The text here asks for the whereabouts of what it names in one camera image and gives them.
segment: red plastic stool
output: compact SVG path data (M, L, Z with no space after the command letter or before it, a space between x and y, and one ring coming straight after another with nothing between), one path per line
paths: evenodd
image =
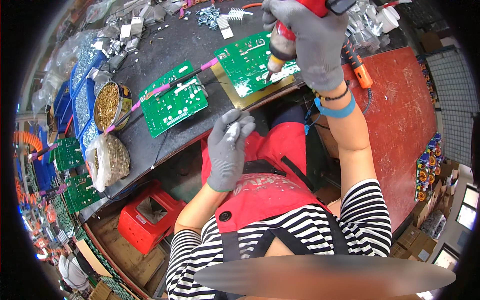
M157 201L167 214L156 224L150 222L138 210L143 200L151 197ZM160 182L153 180L135 200L128 203L120 213L118 231L142 254L148 254L160 241L173 232L175 221L187 205L177 201L160 188Z

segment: black work surface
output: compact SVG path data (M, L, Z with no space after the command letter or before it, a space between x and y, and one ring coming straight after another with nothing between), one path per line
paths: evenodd
M256 2L258 0L224 1L216 3L216 7L221 9L221 13L228 13L231 7L241 7ZM216 49L263 30L262 9L252 7L247 11L253 12L253 15L245 15L241 24L230 22L234 36L224 40L220 30L213 31L204 24L197 25L196 11L209 5L210 2L206 1L187 9L186 11L191 12L190 15L185 15L188 20L178 19L178 15L172 17L167 14L164 23L150 26L143 32L138 54L131 52L113 78L131 89L134 103L138 101L140 91L185 60L190 60L194 69L198 68L215 57L213 52ZM377 52L407 45L407 40L400 29L392 30L389 35L390 44ZM359 53L362 56L371 55L363 49L359 49ZM202 134L213 127L218 117L234 108L221 85L210 83L217 80L210 69L201 72L198 76L201 82L206 84L205 88L209 95L208 107L197 112L191 120L184 120L152 139L142 110L137 109L130 116L127 125L120 131L114 132L130 154L130 174L105 189L105 194L109 198L115 197L149 172L152 165L159 165L186 145L198 140ZM300 73L295 74L295 79L296 82L280 89L277 93L292 86L304 84Z

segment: black button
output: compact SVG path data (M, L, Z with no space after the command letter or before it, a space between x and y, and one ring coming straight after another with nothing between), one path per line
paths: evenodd
M232 217L232 213L229 211L225 211L218 216L218 219L220 220L220 222L225 222L230 220L231 217Z

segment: blurred patch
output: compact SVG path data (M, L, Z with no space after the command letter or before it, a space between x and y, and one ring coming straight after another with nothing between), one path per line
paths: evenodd
M193 276L199 284L234 294L305 300L349 300L409 295L444 287L455 274L398 258L288 255L213 265Z

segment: red table surface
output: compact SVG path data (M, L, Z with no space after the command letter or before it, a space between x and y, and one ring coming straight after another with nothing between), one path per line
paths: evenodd
M416 162L436 133L425 79L410 47L364 58L372 77L372 103L365 113L373 161L394 231L415 206ZM367 91L349 65L345 79L364 110Z

